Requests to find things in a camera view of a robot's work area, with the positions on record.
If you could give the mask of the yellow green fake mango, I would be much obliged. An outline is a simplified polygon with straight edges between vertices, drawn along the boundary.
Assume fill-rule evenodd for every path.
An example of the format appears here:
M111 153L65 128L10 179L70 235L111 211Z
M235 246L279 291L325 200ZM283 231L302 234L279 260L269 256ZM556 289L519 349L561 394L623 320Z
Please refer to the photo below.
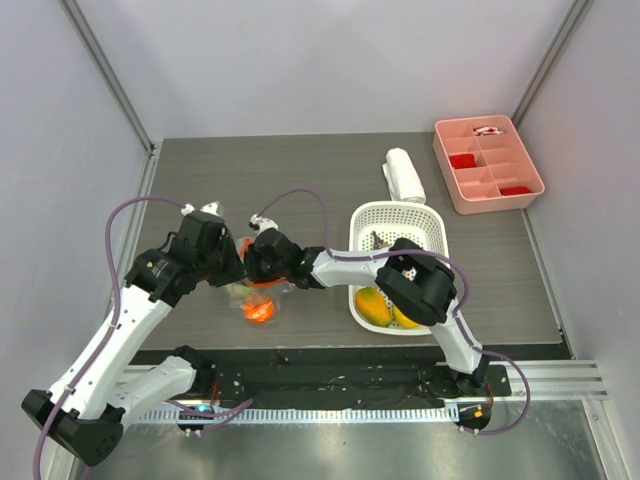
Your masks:
M371 325L386 328L393 318L383 295L373 287L359 289L354 297L358 313Z

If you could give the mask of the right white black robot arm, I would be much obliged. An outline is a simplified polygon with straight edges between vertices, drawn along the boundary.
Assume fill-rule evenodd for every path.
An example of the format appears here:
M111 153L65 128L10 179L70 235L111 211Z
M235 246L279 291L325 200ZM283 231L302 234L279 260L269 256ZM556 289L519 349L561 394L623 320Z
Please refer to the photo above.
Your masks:
M443 255L405 238L369 252L302 248L269 228L248 246L243 262L254 283L284 279L299 289L377 288L402 314L429 328L457 391L472 395L488 381L490 359L462 314L467 296L459 295L454 285L461 273Z

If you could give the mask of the yellow fake fruit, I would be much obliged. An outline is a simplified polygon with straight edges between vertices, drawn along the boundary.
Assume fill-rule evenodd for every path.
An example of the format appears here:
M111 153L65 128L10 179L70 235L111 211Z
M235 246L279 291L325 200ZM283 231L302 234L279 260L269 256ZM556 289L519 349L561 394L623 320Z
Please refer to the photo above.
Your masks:
M392 314L396 324L403 329L415 329L420 327L420 324L407 317L397 306L392 307Z

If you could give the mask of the clear zip top bag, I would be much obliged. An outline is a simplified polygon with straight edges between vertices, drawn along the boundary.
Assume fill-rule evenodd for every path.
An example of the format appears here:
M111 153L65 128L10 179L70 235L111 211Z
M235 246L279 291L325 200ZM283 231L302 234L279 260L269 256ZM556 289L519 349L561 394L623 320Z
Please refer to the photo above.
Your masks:
M249 323L265 325L275 319L281 298L293 290L293 285L284 278L266 283L244 279L225 286L225 290L230 306L239 309Z

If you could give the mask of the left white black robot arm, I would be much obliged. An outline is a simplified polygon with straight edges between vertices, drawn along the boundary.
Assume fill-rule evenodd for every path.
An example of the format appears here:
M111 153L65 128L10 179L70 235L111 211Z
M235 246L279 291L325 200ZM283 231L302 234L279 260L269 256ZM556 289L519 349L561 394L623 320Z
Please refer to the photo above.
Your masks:
M180 299L202 281L221 287L245 270L213 202L186 207L167 250L149 249L134 261L109 315L67 372L48 389L30 390L22 410L58 445L93 467L115 449L145 412L177 395L205 397L214 383L211 360L189 346L124 385L118 378L143 341Z

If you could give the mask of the green fake vegetable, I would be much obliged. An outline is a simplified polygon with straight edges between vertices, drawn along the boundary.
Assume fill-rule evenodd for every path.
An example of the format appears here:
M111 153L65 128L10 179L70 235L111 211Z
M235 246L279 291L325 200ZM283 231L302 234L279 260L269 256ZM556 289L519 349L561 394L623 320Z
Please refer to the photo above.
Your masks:
M237 282L228 285L228 291L231 296L246 298L254 292L254 289L244 283Z

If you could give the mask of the orange fake fruit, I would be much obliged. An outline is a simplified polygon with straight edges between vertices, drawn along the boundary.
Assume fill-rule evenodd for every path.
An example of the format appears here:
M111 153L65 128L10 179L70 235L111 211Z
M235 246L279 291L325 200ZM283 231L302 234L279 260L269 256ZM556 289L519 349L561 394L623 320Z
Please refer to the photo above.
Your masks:
M276 313L276 303L268 296L252 296L246 299L243 304L244 317L253 324L266 324L274 319Z

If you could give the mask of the brown fake grape bunch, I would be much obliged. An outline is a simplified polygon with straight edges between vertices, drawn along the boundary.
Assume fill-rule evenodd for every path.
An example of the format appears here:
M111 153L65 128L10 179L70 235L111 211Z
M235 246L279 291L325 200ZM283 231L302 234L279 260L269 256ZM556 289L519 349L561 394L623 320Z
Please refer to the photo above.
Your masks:
M389 248L390 247L389 243L386 242L375 231L371 231L371 240L372 240L372 249L373 250L381 250L381 249L385 249L385 248Z

